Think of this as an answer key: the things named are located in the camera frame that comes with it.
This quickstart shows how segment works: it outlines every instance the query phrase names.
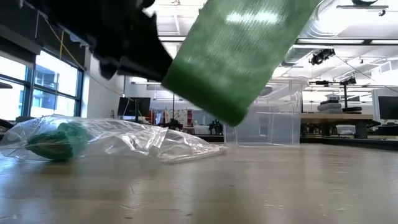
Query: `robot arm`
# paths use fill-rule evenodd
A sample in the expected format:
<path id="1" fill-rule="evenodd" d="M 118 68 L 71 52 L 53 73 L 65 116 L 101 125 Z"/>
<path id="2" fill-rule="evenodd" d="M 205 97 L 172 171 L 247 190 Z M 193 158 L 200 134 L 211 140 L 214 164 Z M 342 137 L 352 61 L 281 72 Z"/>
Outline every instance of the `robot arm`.
<path id="1" fill-rule="evenodd" d="M 154 0 L 25 0 L 50 23 L 90 46 L 101 74 L 116 72 L 161 82 L 172 58 L 157 35 L 156 15 L 142 10 Z"/>

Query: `transparent plastic box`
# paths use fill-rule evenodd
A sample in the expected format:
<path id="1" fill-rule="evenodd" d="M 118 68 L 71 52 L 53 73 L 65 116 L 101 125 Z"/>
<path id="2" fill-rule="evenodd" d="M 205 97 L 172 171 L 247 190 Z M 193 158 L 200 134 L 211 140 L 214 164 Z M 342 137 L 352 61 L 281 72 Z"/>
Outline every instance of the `transparent plastic box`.
<path id="1" fill-rule="evenodd" d="M 306 78 L 271 79 L 235 128 L 224 126 L 224 141 L 239 146 L 296 146 L 300 143 L 302 91 Z"/>

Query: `cable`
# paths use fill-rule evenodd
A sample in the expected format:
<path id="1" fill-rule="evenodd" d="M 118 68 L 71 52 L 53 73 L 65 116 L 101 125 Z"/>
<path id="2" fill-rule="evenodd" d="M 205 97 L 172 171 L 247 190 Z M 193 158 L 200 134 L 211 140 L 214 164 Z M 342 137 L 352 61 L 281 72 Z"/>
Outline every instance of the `cable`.
<path id="1" fill-rule="evenodd" d="M 85 72 L 90 76 L 90 78 L 92 78 L 95 82 L 97 82 L 98 84 L 100 84 L 101 86 L 103 86 L 104 88 L 106 88 L 107 90 L 109 90 L 109 91 L 111 91 L 111 92 L 113 92 L 113 93 L 115 93 L 115 94 L 117 94 L 117 95 L 123 97 L 122 94 L 120 94 L 120 93 L 118 93 L 118 92 L 116 92 L 116 91 L 110 89 L 110 88 L 107 87 L 106 85 L 102 84 L 100 81 L 98 81 L 97 79 L 95 79 L 89 72 L 87 72 L 87 70 L 84 68 L 84 66 L 82 66 L 82 65 L 76 60 L 76 58 L 72 55 L 72 53 L 70 53 L 70 51 L 67 49 L 67 46 L 65 46 L 65 45 L 63 44 L 63 32 L 64 32 L 64 31 L 62 31 L 62 39 L 60 39 L 59 36 L 57 35 L 57 33 L 55 32 L 55 30 L 54 30 L 54 29 L 52 28 L 52 26 L 50 25 L 49 21 L 48 21 L 46 18 L 44 18 L 44 21 L 47 23 L 47 25 L 49 25 L 50 30 L 52 31 L 52 33 L 54 34 L 54 36 L 58 39 L 58 41 L 59 41 L 60 44 L 61 44 L 61 46 L 60 46 L 60 58 L 61 58 L 61 55 L 62 55 L 62 49 L 65 49 L 65 51 L 66 51 L 66 52 L 68 53 L 68 55 L 73 59 L 73 61 L 75 61 L 75 63 L 76 63 L 83 71 L 85 71 Z M 130 98 L 128 98 L 128 97 L 127 97 L 127 99 L 129 99 L 129 101 L 127 102 L 126 108 L 124 109 L 123 116 L 126 114 L 127 106 L 129 105 L 129 102 L 130 102 L 130 101 L 134 101 L 134 100 L 132 100 L 132 99 L 130 99 Z"/>
<path id="2" fill-rule="evenodd" d="M 367 77 L 368 79 L 375 81 L 372 77 L 370 77 L 369 75 L 365 75 L 363 72 L 359 71 L 357 68 L 354 68 L 352 65 L 350 65 L 348 62 L 346 62 L 345 60 L 343 60 L 343 59 L 340 58 L 339 56 L 335 55 L 335 57 L 338 58 L 338 59 L 340 59 L 340 60 L 341 60 L 342 62 L 344 62 L 346 65 L 350 66 L 352 69 L 356 70 L 357 72 L 359 72 L 360 74 L 364 75 L 364 76 Z M 388 87 L 388 86 L 385 86 L 385 85 L 383 85 L 383 86 L 386 87 L 386 88 L 389 89 L 389 90 L 392 90 L 392 91 L 398 93 L 397 90 L 394 90 L 394 89 L 392 89 L 392 88 L 390 88 L 390 87 Z"/>

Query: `wooden table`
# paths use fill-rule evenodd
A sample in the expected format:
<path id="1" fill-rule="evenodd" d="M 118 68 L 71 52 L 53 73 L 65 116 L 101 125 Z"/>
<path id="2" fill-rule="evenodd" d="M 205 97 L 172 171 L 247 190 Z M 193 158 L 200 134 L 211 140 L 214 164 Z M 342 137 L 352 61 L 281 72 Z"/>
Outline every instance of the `wooden table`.
<path id="1" fill-rule="evenodd" d="M 301 123 L 322 124 L 324 126 L 322 135 L 328 136 L 328 126 L 331 124 L 355 125 L 355 138 L 367 139 L 367 125 L 373 120 L 371 114 L 324 114 L 324 113 L 302 113 Z"/>
<path id="2" fill-rule="evenodd" d="M 397 161 L 396 152 L 318 144 L 232 147 L 175 165 L 0 157 L 0 223 L 396 223 Z"/>

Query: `green foam block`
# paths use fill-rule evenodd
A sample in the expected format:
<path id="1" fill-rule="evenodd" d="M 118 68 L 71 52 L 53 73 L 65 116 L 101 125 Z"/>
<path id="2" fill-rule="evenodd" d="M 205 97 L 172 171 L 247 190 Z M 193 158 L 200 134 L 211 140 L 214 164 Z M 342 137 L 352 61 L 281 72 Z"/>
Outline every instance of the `green foam block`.
<path id="1" fill-rule="evenodd" d="M 207 1 L 163 86 L 238 125 L 319 2 Z"/>

